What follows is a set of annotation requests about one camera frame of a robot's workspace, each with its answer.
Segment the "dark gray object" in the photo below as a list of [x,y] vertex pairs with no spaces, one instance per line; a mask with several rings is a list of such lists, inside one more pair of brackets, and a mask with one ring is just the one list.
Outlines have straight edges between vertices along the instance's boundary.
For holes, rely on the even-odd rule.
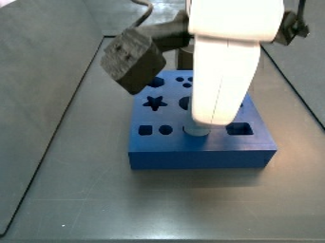
[[115,37],[102,59],[102,67],[130,94],[138,94],[165,67],[163,52],[186,47],[187,13],[181,10],[171,22],[127,28]]
[[325,127],[325,1],[306,1],[305,20],[310,36],[296,38],[288,47],[264,45],[277,67]]
[[0,234],[103,36],[82,0],[0,9]]
[[129,28],[118,35],[102,59],[102,67],[130,94],[138,94],[166,65],[153,39]]

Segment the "circular hole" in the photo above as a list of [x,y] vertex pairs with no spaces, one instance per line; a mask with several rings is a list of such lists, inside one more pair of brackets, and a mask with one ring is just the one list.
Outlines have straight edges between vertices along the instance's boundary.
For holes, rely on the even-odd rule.
[[183,80],[185,80],[185,79],[183,79],[182,77],[178,77],[178,78],[177,78],[177,81],[178,81],[178,82],[182,82]]
[[183,87],[190,88],[191,87],[191,84],[190,83],[186,83],[186,84],[183,84]]
[[187,104],[189,104],[189,96],[183,97],[179,102],[178,102],[179,106],[182,109],[187,110]]
[[159,128],[159,132],[163,135],[170,135],[173,133],[173,127],[170,125],[162,125]]

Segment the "square hole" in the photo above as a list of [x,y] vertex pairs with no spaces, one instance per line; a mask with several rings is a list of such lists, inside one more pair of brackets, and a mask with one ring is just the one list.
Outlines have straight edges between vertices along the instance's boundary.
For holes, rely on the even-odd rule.
[[153,125],[142,125],[142,126],[138,128],[138,133],[139,133],[142,136],[150,136],[150,135],[153,135]]
[[233,122],[226,126],[228,134],[232,136],[254,135],[250,124],[248,122]]

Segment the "gray table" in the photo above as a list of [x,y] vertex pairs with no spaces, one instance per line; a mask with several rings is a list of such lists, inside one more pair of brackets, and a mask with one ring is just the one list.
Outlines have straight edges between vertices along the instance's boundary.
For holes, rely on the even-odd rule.
[[99,65],[109,41],[3,241],[324,240],[324,130],[265,55],[250,94],[280,148],[266,168],[133,171],[133,97]]

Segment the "blue block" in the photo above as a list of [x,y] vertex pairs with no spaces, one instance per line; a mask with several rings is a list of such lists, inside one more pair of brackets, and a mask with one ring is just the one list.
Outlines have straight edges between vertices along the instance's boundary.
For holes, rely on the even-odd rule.
[[257,108],[246,95],[229,126],[205,137],[183,131],[193,71],[163,71],[135,95],[130,132],[131,168],[199,169],[265,167],[277,152]]

